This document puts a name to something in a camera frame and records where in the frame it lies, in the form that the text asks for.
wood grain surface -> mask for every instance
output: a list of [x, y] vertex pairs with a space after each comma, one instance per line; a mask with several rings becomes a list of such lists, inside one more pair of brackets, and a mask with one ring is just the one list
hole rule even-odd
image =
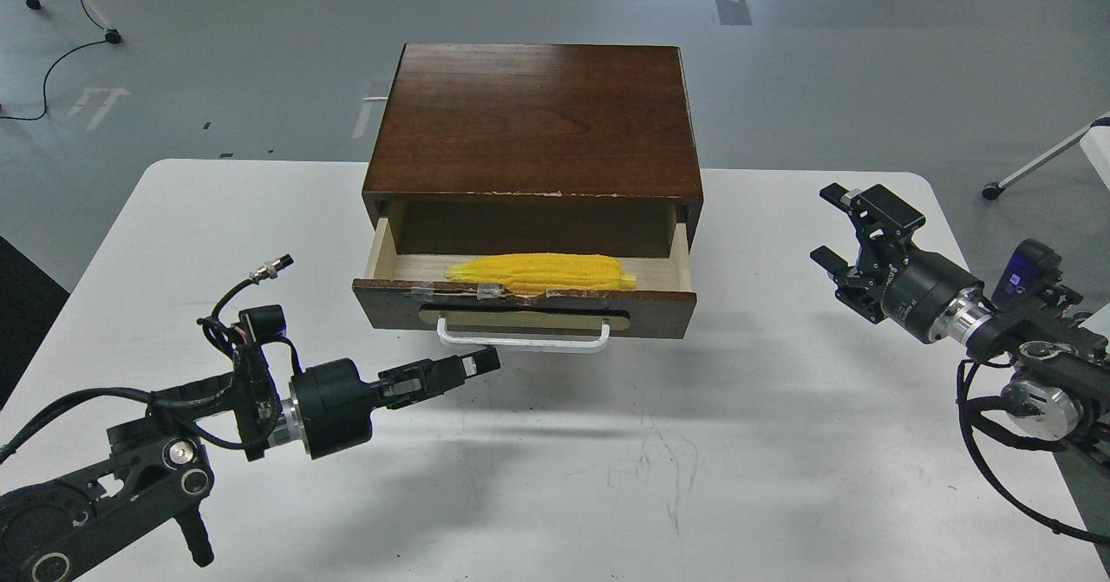
[[694, 227], [702, 179], [673, 46], [408, 44], [364, 195], [667, 200]]

corn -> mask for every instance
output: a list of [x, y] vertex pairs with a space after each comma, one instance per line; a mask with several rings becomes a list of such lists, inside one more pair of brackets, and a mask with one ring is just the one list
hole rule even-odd
[[460, 283], [501, 283], [524, 295], [547, 290], [636, 289], [636, 275], [622, 272], [617, 259], [603, 254], [495, 254], [452, 265], [444, 275]]

white metal handle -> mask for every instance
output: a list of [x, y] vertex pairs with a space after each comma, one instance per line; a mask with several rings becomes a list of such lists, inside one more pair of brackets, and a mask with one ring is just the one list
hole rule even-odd
[[447, 332], [447, 318], [440, 315], [435, 322], [435, 333], [447, 347], [456, 345], [495, 345], [524, 352], [576, 352], [591, 354], [601, 352], [609, 341], [609, 321], [602, 321], [602, 334], [589, 340], [541, 339], [541, 338], [507, 338], [507, 337], [460, 337]]

wooden cabinet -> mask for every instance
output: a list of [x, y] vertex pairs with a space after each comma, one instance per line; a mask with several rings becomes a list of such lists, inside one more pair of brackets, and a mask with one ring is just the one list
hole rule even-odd
[[[363, 185], [375, 225], [353, 289], [375, 328], [680, 338], [702, 209], [673, 46], [408, 44]], [[447, 282], [511, 252], [598, 253], [635, 291], [518, 297]]]

concrete floor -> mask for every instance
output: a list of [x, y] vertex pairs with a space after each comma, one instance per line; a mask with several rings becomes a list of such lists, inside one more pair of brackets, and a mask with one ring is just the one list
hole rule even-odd
[[[0, 0], [9, 116], [100, 38], [78, 0], [42, 1]], [[1110, 110], [1110, 0], [746, 0], [751, 26], [720, 26], [715, 0], [95, 1], [125, 43], [59, 64], [44, 120], [0, 121], [0, 234], [67, 289], [155, 160], [367, 160], [381, 106], [360, 124], [362, 97], [405, 41], [579, 41], [680, 46], [705, 168], [915, 172], [988, 284], [1031, 237], [1090, 308], [1110, 301], [1110, 193], [1079, 149], [979, 198]], [[99, 117], [107, 93], [73, 108], [85, 89], [127, 93]], [[1104, 481], [1066, 473], [1110, 530]]]

